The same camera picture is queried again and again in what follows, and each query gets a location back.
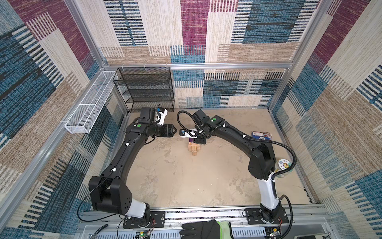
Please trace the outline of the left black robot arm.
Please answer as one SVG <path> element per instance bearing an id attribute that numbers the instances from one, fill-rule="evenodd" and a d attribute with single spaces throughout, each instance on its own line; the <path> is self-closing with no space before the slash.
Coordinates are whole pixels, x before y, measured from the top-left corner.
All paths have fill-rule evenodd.
<path id="1" fill-rule="evenodd" d="M 126 181 L 138 152 L 149 138 L 173 137 L 176 133 L 173 124 L 164 122 L 167 114 L 164 107 L 142 108 L 140 116 L 127 126 L 124 140 L 111 163 L 100 176 L 89 180 L 95 211 L 124 215 L 142 226 L 150 222 L 149 204 L 135 200 Z"/>

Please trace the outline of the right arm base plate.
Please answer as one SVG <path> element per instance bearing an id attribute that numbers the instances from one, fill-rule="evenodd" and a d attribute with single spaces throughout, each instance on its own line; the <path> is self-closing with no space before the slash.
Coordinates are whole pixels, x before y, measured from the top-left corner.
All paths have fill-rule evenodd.
<path id="1" fill-rule="evenodd" d="M 265 225 L 265 224 L 288 224 L 289 218 L 287 213 L 283 207 L 281 207 L 278 212 L 269 216 L 268 218 L 264 218 L 263 216 L 266 213 L 263 213 L 260 207 L 256 208 L 246 208 L 244 209 L 242 215 L 247 219 L 249 225 Z"/>

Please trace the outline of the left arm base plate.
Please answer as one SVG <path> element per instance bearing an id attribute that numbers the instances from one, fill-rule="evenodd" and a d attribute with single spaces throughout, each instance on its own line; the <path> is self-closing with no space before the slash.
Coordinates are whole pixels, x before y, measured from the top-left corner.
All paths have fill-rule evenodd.
<path id="1" fill-rule="evenodd" d="M 163 228 L 166 219 L 165 211 L 151 211 L 146 213 L 143 218 L 135 218 L 131 216 L 125 216 L 123 221 L 124 229 L 138 229 L 138 228 Z"/>

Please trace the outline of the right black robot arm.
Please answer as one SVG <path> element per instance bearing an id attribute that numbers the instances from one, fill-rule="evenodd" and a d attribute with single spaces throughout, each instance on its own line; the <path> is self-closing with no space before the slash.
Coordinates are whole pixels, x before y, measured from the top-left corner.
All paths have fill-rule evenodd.
<path id="1" fill-rule="evenodd" d="M 283 209 L 281 199 L 277 196 L 275 177 L 287 173 L 295 167 L 297 163 L 295 152 L 283 143 L 253 138 L 219 116 L 208 117 L 202 110 L 192 114 L 192 119 L 198 130 L 198 142 L 206 144 L 207 139 L 216 136 L 231 143 L 249 157 L 248 171 L 257 179 L 260 189 L 262 219 L 266 223 L 274 222 Z M 279 172 L 276 172 L 275 168 L 274 145 L 286 149 L 292 155 L 291 166 Z"/>

